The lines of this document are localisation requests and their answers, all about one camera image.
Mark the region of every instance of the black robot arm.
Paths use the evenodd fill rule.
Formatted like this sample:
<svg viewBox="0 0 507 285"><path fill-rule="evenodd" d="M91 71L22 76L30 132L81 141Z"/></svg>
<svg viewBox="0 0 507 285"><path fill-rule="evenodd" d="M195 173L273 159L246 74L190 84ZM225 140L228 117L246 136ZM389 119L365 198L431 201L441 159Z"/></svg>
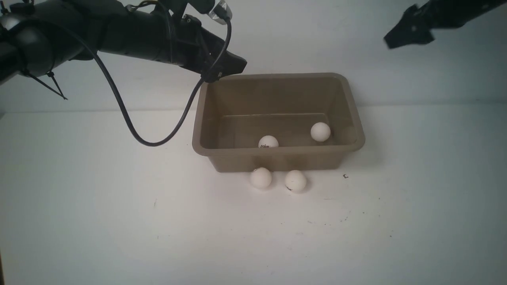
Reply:
<svg viewBox="0 0 507 285"><path fill-rule="evenodd" d="M17 73L45 75L67 60L91 60L90 53L59 26L96 51L207 73L206 82L243 72L246 61L230 52L209 70L224 40L204 29L197 18L183 15L187 3L203 14L216 7L215 0L143 1L139 6L156 7L145 13L117 0L47 0L36 5L32 0L11 5L10 11L3 8L0 83Z"/></svg>
<svg viewBox="0 0 507 285"><path fill-rule="evenodd" d="M434 41L432 29L456 29L506 3L507 0L429 0L409 7L384 37L390 49Z"/></svg>

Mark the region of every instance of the white backdrop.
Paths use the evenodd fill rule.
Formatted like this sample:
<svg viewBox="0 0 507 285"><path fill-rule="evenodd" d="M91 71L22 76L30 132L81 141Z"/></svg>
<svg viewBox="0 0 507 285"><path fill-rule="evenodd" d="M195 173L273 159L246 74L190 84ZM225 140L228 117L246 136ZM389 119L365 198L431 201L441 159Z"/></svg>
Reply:
<svg viewBox="0 0 507 285"><path fill-rule="evenodd" d="M389 51L383 37L414 0L228 3L234 13L229 50L248 60L246 74L337 72L349 79L360 105L507 102L507 5L461 29L435 32L430 45ZM225 27L199 18L225 35ZM198 80L176 66L100 55L131 110L181 109ZM55 73L69 101L18 76L0 87L0 111L118 109L94 62L68 62Z"/></svg>

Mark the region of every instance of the white table surface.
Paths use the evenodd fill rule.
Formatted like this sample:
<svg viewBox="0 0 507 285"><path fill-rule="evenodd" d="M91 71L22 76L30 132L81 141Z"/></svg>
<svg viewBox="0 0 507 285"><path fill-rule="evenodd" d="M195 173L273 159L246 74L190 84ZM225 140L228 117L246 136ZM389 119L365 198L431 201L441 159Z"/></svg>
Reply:
<svg viewBox="0 0 507 285"><path fill-rule="evenodd" d="M365 147L301 195L215 172L194 114L160 148L118 112L5 115L6 284L507 283L507 105L360 108Z"/></svg>

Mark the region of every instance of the brown plastic bin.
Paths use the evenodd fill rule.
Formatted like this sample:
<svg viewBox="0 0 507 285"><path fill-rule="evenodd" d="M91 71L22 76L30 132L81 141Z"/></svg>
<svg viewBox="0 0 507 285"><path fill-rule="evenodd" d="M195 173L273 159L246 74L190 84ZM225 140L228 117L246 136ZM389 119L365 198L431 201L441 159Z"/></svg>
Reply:
<svg viewBox="0 0 507 285"><path fill-rule="evenodd" d="M310 135L318 122L325 142ZM265 135L278 148L258 148ZM192 146L219 172L335 169L365 144L347 80L332 73L239 75L201 88Z"/></svg>

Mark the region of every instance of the wire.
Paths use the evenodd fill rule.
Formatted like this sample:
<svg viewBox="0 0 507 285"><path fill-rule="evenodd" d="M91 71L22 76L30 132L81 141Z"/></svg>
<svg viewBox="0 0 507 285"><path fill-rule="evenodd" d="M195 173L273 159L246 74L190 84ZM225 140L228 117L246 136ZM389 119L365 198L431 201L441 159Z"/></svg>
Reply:
<svg viewBox="0 0 507 285"><path fill-rule="evenodd" d="M111 87L111 90L113 91L113 94L115 95L116 101L118 102L118 106L120 107L120 111L122 112L123 119L125 120L125 123L127 124L127 127L130 130L130 132L132 133L132 135L134 136L134 138L138 142L140 142L141 144L143 144L145 146L148 146L148 147L159 147L159 146L167 143L168 141L170 141L174 137L174 135L176 135L176 133L179 131L179 129L183 125L183 122L185 121L185 118L187 117L187 114L188 114L188 112L190 110L190 107L192 106L192 102L194 101L194 98L195 98L195 96L197 94L197 91L199 90L199 88L201 88L201 85L204 83L204 81L206 80L206 78L211 74L211 72L213 71L213 68L215 67L215 65L220 61L220 59L222 58L222 56L227 51L227 48L228 48L229 43L231 41L232 25L231 25L231 20L229 18L226 18L224 20L225 20L225 22L227 24L227 36L226 36L226 39L225 39L225 42L224 42L224 46L222 47L222 50L220 51L219 55L216 57L215 61L213 62L213 64L211 65L211 67L208 69L208 71L206 71L203 75L201 75L201 79L199 79L199 81L197 82L196 86L194 87L194 90L192 91L192 94L190 95L190 98L189 98L189 101L187 103L187 106L185 107L185 110L183 111L183 114L182 114L181 118L179 119L178 123L176 124L175 128L173 129L173 131L165 139L163 139L163 140L161 140L159 142L149 142L149 141L146 141L146 140L144 140L137 133L137 131L135 130L134 124L132 123L132 120L130 119L130 116L128 114L127 108L125 107L125 104L123 103L123 99L122 99L122 97L120 95L120 92L118 91L118 88L116 87L116 84L115 84L113 78L111 77L111 74L109 74L109 71L105 67L105 65L102 62L102 60L100 59L100 57L97 55L96 51L94 51L86 43L86 41L82 37L80 37L75 32L71 31L70 29L68 29L66 27L63 27L63 26L60 26L58 24L49 22L49 21L42 21L42 22L46 23L46 24L49 24L49 25L52 25L52 26L55 26L55 27L63 30L69 36L71 36L76 41L78 41L83 46L83 48L85 48L91 54L91 56L93 57L93 59L95 60L95 62L97 62L98 66L102 70L102 73L104 73L104 76L105 76L107 82L109 83L109 86Z"/></svg>

